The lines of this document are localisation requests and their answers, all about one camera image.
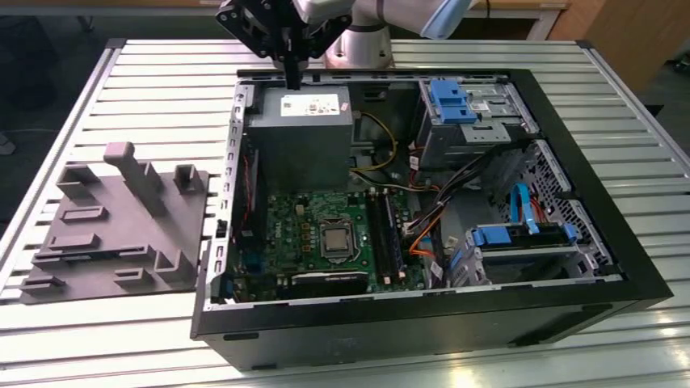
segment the yellow wire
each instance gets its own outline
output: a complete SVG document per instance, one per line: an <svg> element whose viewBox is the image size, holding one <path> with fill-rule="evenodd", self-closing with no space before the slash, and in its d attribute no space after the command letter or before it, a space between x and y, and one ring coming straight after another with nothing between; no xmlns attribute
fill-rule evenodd
<svg viewBox="0 0 690 388"><path fill-rule="evenodd" d="M393 142L393 152L390 153L389 160L386 160L386 162L378 164L377 166L353 168L353 171L360 171L360 172L374 171L382 167L389 166L390 163L393 162L393 160L396 159L396 154L398 153L398 143L396 142L396 137L393 136L393 132L390 131L389 127L385 125L385 123L381 122L381 120L372 113L362 112L362 115L369 117L372 120L374 120L374 122L381 126L381 128L385 129L386 133L389 133L390 141Z"/></svg>

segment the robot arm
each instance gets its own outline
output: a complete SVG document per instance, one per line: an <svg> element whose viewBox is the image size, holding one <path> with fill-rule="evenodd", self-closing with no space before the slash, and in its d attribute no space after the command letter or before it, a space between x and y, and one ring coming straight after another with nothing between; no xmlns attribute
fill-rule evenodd
<svg viewBox="0 0 690 388"><path fill-rule="evenodd" d="M324 55L352 25L354 1L227 0L217 20L258 57L271 57L286 87L301 89L309 58Z"/></svg>
<svg viewBox="0 0 690 388"><path fill-rule="evenodd" d="M326 53L329 67L392 64L394 24L430 39L446 39L480 0L227 0L221 25L258 57L271 57L286 87L301 89L309 58Z"/></svg>

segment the perforated metal grille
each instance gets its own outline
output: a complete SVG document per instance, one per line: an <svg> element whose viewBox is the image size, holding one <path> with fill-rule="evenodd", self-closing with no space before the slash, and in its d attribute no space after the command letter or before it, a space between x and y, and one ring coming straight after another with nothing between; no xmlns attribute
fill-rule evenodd
<svg viewBox="0 0 690 388"><path fill-rule="evenodd" d="M576 206L582 209L580 201L558 198L560 193L568 191L569 188L565 188L557 179L557 173L549 164L548 156L542 152L544 147L545 145L533 146L528 150L528 152L532 152L533 157L524 159L522 168L509 180L510 185L504 185L504 192L496 193L494 201L497 202L498 215L505 222L510 221L510 188L517 182L528 183L530 193L536 194L540 204L546 210L548 220L573 224L578 229L580 244L590 247L592 255L598 264L609 264L609 254L604 250L601 238L598 235L594 235L597 231L593 229L586 215L576 209ZM514 156L508 157L505 161L497 160L498 163L514 163L514 161Z"/></svg>

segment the floor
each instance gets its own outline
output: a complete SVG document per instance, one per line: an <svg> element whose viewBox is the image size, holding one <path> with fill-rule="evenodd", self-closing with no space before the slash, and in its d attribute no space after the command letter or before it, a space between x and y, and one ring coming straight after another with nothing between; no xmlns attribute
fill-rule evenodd
<svg viewBox="0 0 690 388"><path fill-rule="evenodd" d="M0 132L17 144L11 156L0 156L0 235L21 204L26 190L54 143L73 104L82 92L93 67L109 38L131 39L227 39L227 33L209 18L121 18L99 17L95 30L86 33L77 18L42 18L59 63L51 69L58 96L43 109L22 111L0 99ZM690 75L677 74L671 66L660 71L649 90L641 95L645 103L664 104L658 119L676 141L690 153Z"/></svg>

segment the motherboard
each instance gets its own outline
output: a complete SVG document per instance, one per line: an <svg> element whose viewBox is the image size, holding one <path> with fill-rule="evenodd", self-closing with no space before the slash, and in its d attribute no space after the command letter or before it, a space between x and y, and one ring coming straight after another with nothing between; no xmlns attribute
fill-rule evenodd
<svg viewBox="0 0 690 388"><path fill-rule="evenodd" d="M382 212L393 228L374 220ZM250 273L261 273L270 283L275 278L278 290L273 295L273 287L259 286L263 296L254 293L253 298L282 299L282 288L329 294L321 289L328 283L362 287L362 293L422 289L422 265L390 241L410 217L404 191L270 196L266 249L263 254L245 253L243 261ZM389 255L392 247L398 251Z"/></svg>

